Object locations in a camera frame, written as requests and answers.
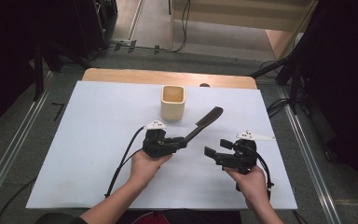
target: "paper cup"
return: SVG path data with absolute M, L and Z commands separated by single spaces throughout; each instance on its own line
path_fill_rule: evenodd
M 163 119 L 179 120 L 185 111 L 185 88 L 164 86 L 161 93 L 161 116 Z

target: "sleeve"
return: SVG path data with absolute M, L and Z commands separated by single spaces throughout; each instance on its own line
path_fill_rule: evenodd
M 85 220 L 83 220 L 81 217 L 76 217 L 69 224 L 88 224 L 88 223 Z

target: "wooden table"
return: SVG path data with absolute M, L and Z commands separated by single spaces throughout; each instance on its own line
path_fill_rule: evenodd
M 199 86 L 202 83 L 206 83 L 211 87 L 257 90 L 255 80 L 252 77 L 174 73 L 133 69 L 91 68 L 86 70 L 82 80 L 183 86 Z

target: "white board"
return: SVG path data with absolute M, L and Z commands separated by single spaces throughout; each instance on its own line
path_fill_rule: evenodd
M 166 137 L 185 137 L 215 106 L 222 116 L 204 129 L 187 148 L 178 150 L 131 205 L 134 209 L 188 208 L 231 210 L 246 208 L 234 180 L 204 147 L 221 153 L 220 139 L 236 141 L 251 130 L 274 136 L 260 91 L 186 87 L 185 113 L 177 122 L 160 117 L 162 85 L 79 81 L 62 117 L 48 155 L 35 182 L 27 208 L 84 208 L 104 199 L 112 176 L 135 132 L 159 119 Z M 129 155 L 142 147 L 145 131 Z M 256 141 L 272 182 L 275 209 L 297 209 L 296 200 L 276 141 Z M 128 179 L 131 163 L 121 170 L 113 191 Z

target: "cable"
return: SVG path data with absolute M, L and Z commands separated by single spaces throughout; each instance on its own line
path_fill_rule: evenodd
M 308 222 L 296 210 L 293 210 L 293 214 L 295 214 L 298 223 L 302 224 L 302 221 L 304 221 L 305 224 L 308 224 Z
M 274 103 L 272 103 L 268 108 L 267 108 L 267 113 L 268 113 L 268 117 L 271 119 L 272 117 L 274 117 L 276 114 L 278 114 L 278 112 L 280 112 L 286 105 L 289 105 L 290 99 L 288 98 L 284 98 L 284 99 L 279 99 L 277 101 L 275 101 Z
M 92 58 L 86 60 L 86 61 L 85 61 L 86 63 L 90 63 L 90 62 L 94 61 L 95 59 L 97 59 L 97 58 L 102 54 L 102 52 L 101 52 L 101 51 L 97 51 L 97 52 L 91 53 L 90 55 L 93 55 L 93 54 L 96 54 L 96 56 L 94 56 L 94 57 L 92 57 Z M 67 59 L 69 59 L 69 58 L 68 58 L 68 57 L 65 57 L 65 56 L 60 57 L 60 60 L 61 60 L 63 63 L 65 63 L 65 64 L 73 64 L 73 63 L 75 63 L 75 62 L 73 62 L 73 61 L 66 61 Z
M 1 223 L 1 218 L 3 216 L 3 214 L 5 213 L 6 209 L 8 208 L 8 206 L 14 201 L 14 199 L 16 199 L 17 196 L 19 196 L 19 194 L 21 194 L 26 188 L 28 188 L 29 186 L 31 186 L 34 182 L 36 181 L 36 177 L 34 179 L 32 179 L 30 182 L 26 183 L 21 189 L 19 189 L 19 191 L 17 191 L 5 204 L 5 206 L 2 208 L 1 212 L 0 212 L 0 223 Z
M 178 49 L 155 49 L 155 48 L 150 48 L 150 47 L 136 47 L 136 46 L 124 46 L 124 45 L 111 45 L 109 48 L 105 49 L 105 50 L 100 50 L 98 52 L 95 53 L 102 53 L 102 52 L 106 52 L 108 50 L 111 49 L 117 49 L 117 48 L 128 48 L 128 49 L 152 49 L 154 51 L 158 51 L 158 52 L 179 52 L 182 49 L 185 48 L 186 46 L 186 41 L 187 41 L 187 22 L 188 22 L 188 15 L 190 13 L 190 0 L 187 0 L 187 3 L 185 5 L 185 8 L 183 10 L 183 14 L 182 14 L 182 29 L 183 29 L 183 34 L 184 34 L 184 38 L 182 41 L 182 45 L 178 48 Z
M 266 171 L 267 174 L 267 195 L 268 195 L 268 199 L 271 198 L 271 188 L 272 186 L 274 186 L 274 184 L 271 182 L 271 175 L 269 174 L 269 167 L 267 166 L 267 163 L 264 161 L 264 159 L 260 156 L 260 154 L 258 154 L 256 151 L 252 150 L 251 148 L 247 148 L 248 150 L 250 150 L 252 153 L 254 153 L 258 160 L 261 163 L 261 166 L 263 166 L 264 171 Z
M 118 177 L 118 173 L 120 173 L 121 168 L 124 166 L 124 164 L 127 162 L 127 160 L 129 160 L 129 159 L 137 152 L 137 151 L 134 152 L 132 155 L 130 155 L 130 156 L 126 159 L 127 154 L 128 154 L 129 151 L 130 151 L 130 148 L 131 148 L 131 146 L 132 146 L 133 141 L 135 140 L 135 138 L 136 138 L 136 136 L 138 135 L 138 133 L 139 133 L 141 130 L 143 130 L 143 129 L 144 129 L 144 127 L 140 128 L 140 129 L 138 129 L 138 131 L 136 131 L 135 135 L 132 137 L 132 139 L 131 139 L 129 145 L 127 146 L 127 149 L 126 149 L 126 151 L 124 152 L 124 156 L 123 156 L 123 158 L 121 159 L 120 165 L 119 165 L 118 168 L 116 169 L 115 174 L 113 175 L 112 181 L 110 182 L 109 189 L 108 189 L 107 193 L 104 194 L 105 198 L 109 197 L 110 193 L 112 192 L 112 188 L 113 188 L 113 186 L 115 185 L 116 179 L 117 179 L 117 177 Z
M 265 61 L 265 62 L 261 63 L 260 66 L 258 66 L 258 69 L 260 70 L 261 67 L 262 67 L 265 63 L 276 63 L 276 62 L 277 62 L 277 61 Z M 275 78 L 275 77 L 269 77 L 269 76 L 267 76 L 266 74 L 264 74 L 263 76 L 264 76 L 264 77 L 267 77 L 267 78 Z
M 186 8 L 187 8 L 187 16 L 186 16 L 186 24 L 185 24 L 184 23 L 184 18 L 185 18 Z M 187 41 L 187 22 L 188 22 L 189 12 L 190 12 L 190 0 L 187 1 L 186 5 L 185 5 L 185 9 L 183 10 L 183 14 L 182 14 L 182 29 L 183 29 L 183 34 L 184 34 L 182 45 L 179 47 L 179 49 L 176 49 L 173 52 L 179 52 L 180 50 L 182 50 L 186 46 L 186 41 Z

